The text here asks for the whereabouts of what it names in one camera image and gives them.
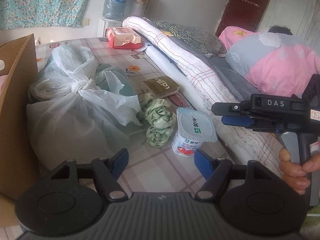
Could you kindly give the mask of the person's right hand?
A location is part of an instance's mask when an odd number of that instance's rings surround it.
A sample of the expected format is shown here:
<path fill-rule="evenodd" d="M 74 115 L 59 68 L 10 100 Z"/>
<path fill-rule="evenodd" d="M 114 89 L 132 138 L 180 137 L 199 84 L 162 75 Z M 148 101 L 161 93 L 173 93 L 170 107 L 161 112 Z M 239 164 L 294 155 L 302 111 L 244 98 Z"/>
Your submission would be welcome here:
<path fill-rule="evenodd" d="M 279 168 L 283 172 L 282 180 L 292 187 L 298 194 L 303 195 L 311 182 L 306 177 L 308 173 L 319 171 L 320 155 L 315 153 L 302 166 L 291 162 L 290 153 L 282 148 L 279 152 Z"/>

